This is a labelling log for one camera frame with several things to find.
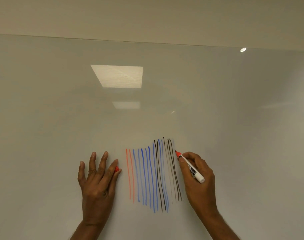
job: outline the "hand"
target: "hand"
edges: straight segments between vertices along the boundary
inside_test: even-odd
[[[121,169],[115,172],[118,165],[118,159],[105,170],[108,158],[108,152],[105,152],[101,158],[99,168],[96,170],[96,153],[93,152],[89,162],[89,175],[84,176],[84,162],[80,162],[78,181],[82,191],[82,211],[83,224],[86,226],[97,226],[103,229],[108,217],[110,216],[115,187]]]
[[[191,206],[201,221],[204,221],[206,217],[219,215],[215,199],[215,177],[213,170],[209,168],[198,154],[186,152],[182,155],[205,178],[204,183],[199,183],[192,177],[187,162],[182,157],[178,159],[183,174],[185,191]]]

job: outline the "red marker cap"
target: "red marker cap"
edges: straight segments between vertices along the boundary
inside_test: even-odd
[[[182,153],[178,152],[178,151],[175,151],[176,153],[176,156],[179,157],[180,155],[182,155]]]

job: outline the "forearm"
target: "forearm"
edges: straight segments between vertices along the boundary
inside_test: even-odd
[[[202,217],[201,221],[213,240],[240,240],[219,213]]]
[[[97,240],[103,227],[87,226],[83,221],[78,225],[70,240]]]

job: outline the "marker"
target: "marker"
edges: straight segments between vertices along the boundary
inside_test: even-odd
[[[176,156],[182,157],[188,164],[189,168],[190,168],[190,172],[192,173],[192,175],[200,182],[203,183],[205,181],[204,177],[202,176],[201,173],[198,172],[198,170],[185,158],[183,157],[182,153],[175,151]]]

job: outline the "set of colored lines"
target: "set of colored lines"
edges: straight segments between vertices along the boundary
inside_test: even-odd
[[[169,212],[170,204],[182,201],[175,168],[173,145],[170,139],[154,140],[147,148],[126,149],[129,194],[158,210]]]

